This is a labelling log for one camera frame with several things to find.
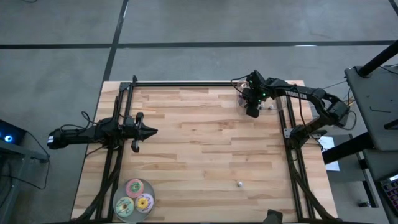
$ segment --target wire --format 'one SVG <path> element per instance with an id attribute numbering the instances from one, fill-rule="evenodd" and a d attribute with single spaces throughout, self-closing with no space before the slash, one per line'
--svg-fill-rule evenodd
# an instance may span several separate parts
<path id="1" fill-rule="evenodd" d="M 307 134 L 308 134 L 311 138 L 313 138 L 314 140 L 316 140 L 316 142 L 318 143 L 318 145 L 321 147 L 321 151 L 322 151 L 322 150 L 323 150 L 323 146 L 321 145 L 321 143 L 320 143 L 316 138 L 314 138 L 314 137 L 308 132 L 308 130 L 307 130 L 307 125 L 305 124 L 305 121 L 304 121 L 303 108 L 302 108 L 302 104 L 301 104 L 301 93 L 300 93 L 300 90 L 297 88 L 297 85 L 294 85 L 294 88 L 297 90 L 297 93 L 298 93 L 298 104 L 299 104 L 299 106 L 300 106 L 300 117 L 301 117 L 301 120 L 302 120 L 302 122 L 303 122 L 304 129 L 307 131 Z"/>
<path id="2" fill-rule="evenodd" d="M 102 148 L 104 148 L 104 147 L 106 147 L 106 146 L 101 146 L 101 147 L 99 147 L 99 148 L 97 148 L 97 149 L 95 149 L 95 150 L 93 150 L 93 151 L 87 153 L 86 156 L 85 156 L 85 158 L 87 158 L 87 156 L 90 155 L 91 153 L 94 153 L 94 152 L 96 152 L 96 151 L 98 151 L 98 150 L 100 150 L 100 149 L 102 149 Z"/>
<path id="3" fill-rule="evenodd" d="M 240 78 L 233 78 L 233 79 L 231 79 L 231 85 L 235 88 L 236 91 L 238 91 L 238 92 L 240 92 L 241 94 L 243 94 L 241 90 L 239 90 L 238 88 L 236 88 L 236 86 L 234 85 L 233 81 L 235 81 L 235 80 L 240 80 L 240 79 L 242 79 L 242 78 L 246 78 L 246 77 L 248 77 L 249 75 L 245 75 L 245 76 L 240 77 Z"/>
<path id="4" fill-rule="evenodd" d="M 322 89 L 327 89 L 327 88 L 330 88 L 330 87 L 333 87 L 333 86 L 337 86 L 337 85 L 340 85 L 340 84 L 342 84 L 342 83 L 344 83 L 344 82 L 346 82 L 346 80 L 344 80 L 344 81 L 341 81 L 341 82 L 339 82 L 339 83 L 335 83 L 335 84 L 333 84 L 333 85 L 330 85 L 330 86 L 326 86 L 326 87 L 323 87 Z"/>
<path id="5" fill-rule="evenodd" d="M 352 130 L 355 128 L 355 126 L 356 126 L 356 113 L 355 113 L 355 111 L 352 111 L 352 110 L 350 110 L 350 111 L 348 112 L 348 114 L 350 114 L 350 113 L 353 113 L 353 114 L 354 114 L 354 124 L 353 124 L 353 126 L 350 127 L 350 128 L 344 128 L 344 127 L 339 127 L 339 126 L 337 126 L 337 128 L 341 128 L 341 129 L 344 129 L 344 130 L 347 130 L 347 131 L 352 131 Z"/>
<path id="6" fill-rule="evenodd" d="M 299 158 L 297 157 L 297 158 L 291 160 L 291 162 L 297 161 L 298 159 L 299 159 Z"/>
<path id="7" fill-rule="evenodd" d="M 120 111 L 119 111 L 119 100 L 120 100 L 120 99 L 119 99 L 119 97 L 117 96 L 116 99 L 115 99 L 116 111 L 118 112 L 118 115 L 119 115 L 120 117 L 126 118 L 125 116 L 123 116 L 123 115 L 120 114 Z"/>
<path id="8" fill-rule="evenodd" d="M 8 164 L 8 175 L 11 175 L 11 164 L 10 164 L 10 162 L 8 162 L 7 161 L 7 164 Z M 4 205 L 4 203 L 6 202 L 6 200 L 7 200 L 7 198 L 8 198 L 8 195 L 10 194 L 10 191 L 11 191 L 11 189 L 12 189 L 12 182 L 11 182 L 11 180 L 9 181 L 10 182 L 10 187 L 8 188 L 8 192 L 7 192 L 7 194 L 6 194 L 6 197 L 3 199 L 3 201 L 1 202 L 1 204 L 0 204 L 0 208 Z"/>
<path id="9" fill-rule="evenodd" d="M 391 73 L 393 73 L 393 74 L 396 74 L 396 75 L 398 75 L 398 73 L 396 73 L 396 72 L 393 72 L 393 71 L 391 71 L 391 70 L 389 70 L 389 69 L 386 69 L 386 68 L 384 68 L 384 67 L 381 67 L 382 69 L 384 69 L 384 70 L 386 70 L 386 71 L 388 71 L 388 72 L 391 72 Z"/>
<path id="10" fill-rule="evenodd" d="M 94 122 L 94 121 L 92 121 L 91 119 L 90 119 L 90 116 L 88 116 L 88 113 L 86 112 L 86 111 L 81 111 L 81 115 L 83 116 L 83 118 L 87 121 L 87 124 L 86 124 L 86 126 L 85 127 L 82 127 L 82 126 L 79 126 L 79 125 L 74 125 L 74 124 L 64 124 L 64 125 L 62 125 L 61 127 L 60 127 L 60 132 L 61 133 L 63 133 L 63 128 L 64 127 L 76 127 L 76 128 L 80 128 L 80 131 L 77 133 L 77 134 L 80 134 L 80 133 L 82 133 L 83 131 L 86 131 L 87 129 L 88 129 L 88 126 L 90 125 L 90 124 L 98 124 L 98 123 L 96 123 L 96 122 Z"/>
<path id="11" fill-rule="evenodd" d="M 11 179 L 16 179 L 16 180 L 19 180 L 19 181 L 21 181 L 21 182 L 23 182 L 23 183 L 29 184 L 29 185 L 31 185 L 31 186 L 37 188 L 37 189 L 43 190 L 43 189 L 45 189 L 46 186 L 47 186 L 47 179 L 48 179 L 48 177 L 49 177 L 49 171 L 50 171 L 50 155 L 48 154 L 48 152 L 44 149 L 44 147 L 39 143 L 39 141 L 36 139 L 36 137 L 35 137 L 30 131 L 26 131 L 26 133 L 28 133 L 30 136 L 32 136 L 32 138 L 37 142 L 37 144 L 40 146 L 40 148 L 42 148 L 42 150 L 44 151 L 44 153 L 47 155 L 47 160 L 48 160 L 47 162 L 48 162 L 48 164 L 47 164 L 47 172 L 46 172 L 46 174 L 45 174 L 44 187 L 39 187 L 39 186 L 37 186 L 37 185 L 35 185 L 35 184 L 29 182 L 29 181 L 22 180 L 22 179 L 20 179 L 20 178 L 18 178 L 18 177 L 14 177 L 14 176 L 11 176 L 11 175 L 1 175 L 1 176 L 2 176 L 2 177 L 9 177 L 9 178 L 11 178 Z"/>
<path id="12" fill-rule="evenodd" d="M 394 67 L 394 66 L 396 66 L 396 65 L 398 65 L 398 63 L 397 64 L 392 64 L 392 65 L 385 65 L 385 67 Z"/>

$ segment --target concrete floor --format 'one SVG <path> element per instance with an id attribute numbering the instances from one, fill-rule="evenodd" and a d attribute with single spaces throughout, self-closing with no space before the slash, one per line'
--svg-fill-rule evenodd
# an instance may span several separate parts
<path id="1" fill-rule="evenodd" d="M 0 45 L 110 44 L 121 5 L 122 0 L 0 0 Z M 397 23 L 388 0 L 136 0 L 127 7 L 120 43 L 396 40 Z M 343 81 L 345 68 L 366 63 L 385 47 L 118 49 L 110 80 L 132 75 L 140 80 L 229 80 L 257 69 L 265 77 L 324 87 Z M 28 129 L 42 144 L 62 124 L 85 124 L 80 111 L 94 116 L 108 55 L 109 49 L 0 50 L 0 119 Z M 328 91 L 343 97 L 348 86 Z M 359 120 L 353 132 L 364 131 Z M 11 223 L 69 219 L 85 147 L 49 151 L 47 188 L 24 186 Z M 32 181 L 40 183 L 45 167 L 33 173 Z M 331 187 L 340 218 L 385 222 L 382 213 L 357 210 L 352 198 L 340 194 L 355 188 L 352 184 Z"/>

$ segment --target black cable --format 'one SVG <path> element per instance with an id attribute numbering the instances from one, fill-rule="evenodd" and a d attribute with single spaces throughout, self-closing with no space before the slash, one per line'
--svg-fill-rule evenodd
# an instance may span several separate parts
<path id="1" fill-rule="evenodd" d="M 119 111 L 119 100 L 120 100 L 119 97 L 116 97 L 116 99 L 115 99 L 116 111 L 118 112 L 118 115 L 119 115 L 120 117 L 126 118 L 126 117 L 124 117 L 123 115 L 120 114 L 120 111 Z"/>
<path id="2" fill-rule="evenodd" d="M 87 153 L 86 156 L 85 156 L 85 158 L 87 158 L 87 156 L 90 155 L 91 153 L 94 153 L 94 152 L 96 152 L 96 151 L 98 151 L 98 150 L 100 150 L 100 149 L 102 149 L 102 148 L 104 148 L 104 147 L 106 147 L 106 146 L 101 146 L 101 147 L 99 147 L 99 148 L 97 148 L 97 149 L 95 149 L 95 150 L 93 150 L 93 151 Z"/>
<path id="3" fill-rule="evenodd" d="M 391 70 L 389 70 L 389 69 L 386 69 L 386 68 L 384 68 L 384 67 L 381 67 L 382 69 L 384 69 L 384 70 L 386 70 L 386 71 L 388 71 L 388 72 L 391 72 L 391 73 L 393 73 L 393 74 L 396 74 L 396 75 L 398 75 L 398 73 L 396 73 L 396 72 L 393 72 L 393 71 L 391 71 Z"/>
<path id="4" fill-rule="evenodd" d="M 396 66 L 396 65 L 398 65 L 398 63 L 397 64 L 392 64 L 392 65 L 385 65 L 385 67 L 394 67 L 394 66 Z"/>
<path id="5" fill-rule="evenodd" d="M 231 79 L 231 85 L 235 88 L 236 91 L 238 91 L 238 92 L 240 92 L 241 94 L 243 94 L 241 90 L 239 90 L 238 88 L 236 88 L 236 86 L 234 85 L 233 81 L 235 81 L 235 80 L 240 80 L 240 79 L 242 79 L 242 78 L 246 78 L 246 77 L 248 77 L 249 75 L 245 75 L 245 76 L 240 77 L 240 78 L 233 78 L 233 79 Z"/>
<path id="6" fill-rule="evenodd" d="M 30 131 L 26 131 L 26 133 L 28 133 L 30 136 L 32 136 L 33 139 L 35 139 L 36 143 L 40 146 L 40 148 L 42 148 L 44 153 L 47 155 L 47 159 L 50 160 L 49 153 L 43 148 L 43 146 L 39 143 L 39 141 L 36 139 L 36 137 Z"/>
<path id="7" fill-rule="evenodd" d="M 348 93 L 343 97 L 343 99 L 347 97 L 347 100 L 344 101 L 344 103 L 345 103 L 346 105 L 349 105 L 350 103 L 355 102 L 355 99 L 353 99 L 352 102 L 350 102 L 350 98 L 349 98 L 349 93 L 350 93 L 350 91 L 351 91 L 351 88 L 348 89 Z"/>
<path id="8" fill-rule="evenodd" d="M 29 184 L 29 185 L 31 185 L 31 186 L 37 188 L 37 189 L 43 190 L 43 189 L 45 189 L 46 186 L 47 186 L 47 179 L 48 179 L 48 177 L 49 177 L 49 171 L 50 171 L 50 155 L 48 154 L 48 152 L 44 149 L 44 147 L 39 143 L 39 141 L 36 139 L 36 137 L 35 137 L 30 131 L 26 131 L 26 133 L 28 133 L 30 136 L 32 136 L 32 138 L 37 142 L 37 144 L 40 146 L 40 148 L 42 148 L 42 150 L 44 151 L 44 153 L 47 155 L 47 160 L 48 160 L 47 162 L 48 162 L 48 164 L 47 164 L 47 172 L 46 172 L 46 174 L 45 174 L 44 187 L 39 187 L 39 186 L 37 186 L 37 185 L 35 185 L 35 184 L 29 182 L 29 181 L 22 180 L 22 179 L 20 179 L 20 178 L 18 178 L 18 177 L 14 177 L 14 176 L 11 176 L 11 175 L 1 175 L 1 176 L 2 176 L 2 177 L 9 177 L 9 178 L 11 178 L 11 179 L 16 179 L 16 180 L 19 180 L 19 181 L 21 181 L 21 182 L 23 182 L 23 183 Z"/>
<path id="9" fill-rule="evenodd" d="M 86 111 L 81 111 L 81 115 L 83 116 L 84 119 L 90 124 L 98 124 L 97 122 L 94 122 L 90 120 L 90 116 L 88 116 L 88 113 Z"/>
<path id="10" fill-rule="evenodd" d="M 293 160 L 291 160 L 290 162 L 297 161 L 298 159 L 299 159 L 299 157 L 298 157 L 298 156 L 296 156 L 296 158 L 295 158 L 295 159 L 293 159 Z"/>
<path id="11" fill-rule="evenodd" d="M 79 125 L 74 125 L 74 124 L 64 124 L 64 125 L 62 125 L 62 126 L 60 127 L 60 130 L 61 130 L 61 131 L 63 131 L 63 129 L 62 129 L 62 128 L 64 128 L 64 127 L 69 127 L 69 126 L 71 126 L 71 127 L 76 127 L 76 128 L 80 128 L 80 129 L 87 129 L 87 127 L 82 127 L 82 126 L 79 126 Z"/>
<path id="12" fill-rule="evenodd" d="M 346 80 L 341 81 L 341 82 L 339 82 L 339 83 L 335 83 L 335 84 L 330 85 L 330 86 L 323 87 L 322 89 L 327 89 L 327 88 L 330 88 L 330 87 L 333 87 L 333 86 L 337 86 L 337 85 L 340 85 L 340 84 L 342 84 L 342 83 L 344 83 L 344 82 L 346 82 Z"/>
<path id="13" fill-rule="evenodd" d="M 347 131 L 352 131 L 355 128 L 355 126 L 356 126 L 356 113 L 354 111 L 351 111 L 351 110 L 348 112 L 348 114 L 350 114 L 350 113 L 353 113 L 354 117 L 355 117 L 353 126 L 350 127 L 350 128 L 344 128 L 344 127 L 337 126 L 337 128 L 341 128 L 341 129 L 344 129 L 344 130 L 347 130 Z"/>
<path id="14" fill-rule="evenodd" d="M 8 164 L 8 175 L 11 175 L 11 164 L 10 164 L 10 162 L 8 162 L 7 161 L 7 164 Z M 12 189 L 12 182 L 11 182 L 11 180 L 9 180 L 9 183 L 10 183 L 10 187 L 8 188 L 8 192 L 7 192 L 7 194 L 6 194 L 6 197 L 3 199 L 3 201 L 1 202 L 1 204 L 0 204 L 0 208 L 4 205 L 4 203 L 6 203 L 6 200 L 7 200 L 7 198 L 8 198 L 8 195 L 10 194 L 10 191 L 11 191 L 11 189 Z"/>
<path id="15" fill-rule="evenodd" d="M 303 116 L 303 108 L 302 108 L 302 105 L 301 105 L 301 95 L 300 95 L 301 92 L 300 92 L 300 90 L 297 88 L 297 85 L 295 85 L 294 88 L 297 90 L 297 93 L 298 93 L 298 104 L 299 104 L 299 106 L 300 106 L 300 117 L 301 117 L 301 120 L 302 120 L 302 122 L 303 122 L 304 129 L 307 131 L 308 136 L 310 136 L 311 138 L 313 138 L 314 140 L 316 140 L 316 142 L 319 144 L 319 146 L 320 146 L 320 148 L 321 148 L 321 151 L 322 151 L 322 150 L 323 150 L 323 146 L 321 145 L 321 143 L 320 143 L 316 138 L 314 138 L 314 137 L 308 132 L 308 130 L 307 130 L 307 125 L 305 124 L 304 116 Z"/>

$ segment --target desk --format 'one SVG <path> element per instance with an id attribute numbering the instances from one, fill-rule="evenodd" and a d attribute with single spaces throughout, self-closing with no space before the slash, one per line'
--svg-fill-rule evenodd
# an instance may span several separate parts
<path id="1" fill-rule="evenodd" d="M 104 83 L 96 121 L 111 116 L 119 86 Z M 121 164 L 119 184 L 142 178 L 155 188 L 155 209 L 146 221 L 262 222 L 268 209 L 282 212 L 285 222 L 297 221 L 277 110 L 262 111 L 256 119 L 238 114 L 231 86 L 135 87 L 132 98 L 131 115 L 143 112 L 144 123 L 159 130 L 140 142 L 138 154 L 128 141 Z M 311 120 L 308 102 L 302 103 L 305 119 Z M 298 100 L 292 104 L 301 123 Z M 98 146 L 89 145 L 88 152 Z M 72 218 L 81 215 L 99 191 L 105 157 L 104 149 L 85 159 Z M 303 157 L 311 190 L 336 216 L 319 147 L 303 147 Z"/>
<path id="2" fill-rule="evenodd" d="M 385 124 L 398 119 L 398 76 L 377 68 L 369 78 L 362 78 L 357 73 L 360 68 L 347 68 L 345 74 L 368 131 L 328 150 L 323 156 L 325 163 L 329 163 L 364 150 L 367 167 L 363 169 L 369 168 L 373 180 L 378 182 L 398 171 L 398 131 L 384 129 Z M 398 72 L 397 67 L 388 69 Z M 398 217 L 378 193 L 390 223 L 398 223 Z"/>

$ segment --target gray floor tile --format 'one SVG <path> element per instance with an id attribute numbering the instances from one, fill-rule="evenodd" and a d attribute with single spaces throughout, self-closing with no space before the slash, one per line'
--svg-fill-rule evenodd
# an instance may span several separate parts
<path id="1" fill-rule="evenodd" d="M 380 0 L 137 0 L 120 42 L 395 40 Z"/>
<path id="2" fill-rule="evenodd" d="M 363 65 L 386 46 L 119 49 L 111 80 L 230 80 L 259 70 L 264 77 L 304 80 L 326 87 L 345 80 L 344 69 Z M 389 63 L 398 63 L 398 57 Z M 346 96 L 347 84 L 328 89 Z"/>
<path id="3" fill-rule="evenodd" d="M 0 44 L 111 43 L 122 0 L 0 1 Z"/>
<path id="4" fill-rule="evenodd" d="M 361 208 L 357 206 L 359 202 L 366 199 L 362 182 L 331 183 L 330 187 L 339 218 L 348 222 L 388 223 L 382 207 Z"/>
<path id="5" fill-rule="evenodd" d="M 80 111 L 94 116 L 108 54 L 108 49 L 0 50 L 0 118 L 31 131 L 44 146 L 55 128 L 85 125 Z M 30 148 L 40 150 L 36 144 Z M 47 188 L 23 185 L 10 223 L 68 220 L 85 150 L 85 145 L 48 149 Z M 47 165 L 33 167 L 29 181 L 42 186 Z"/>

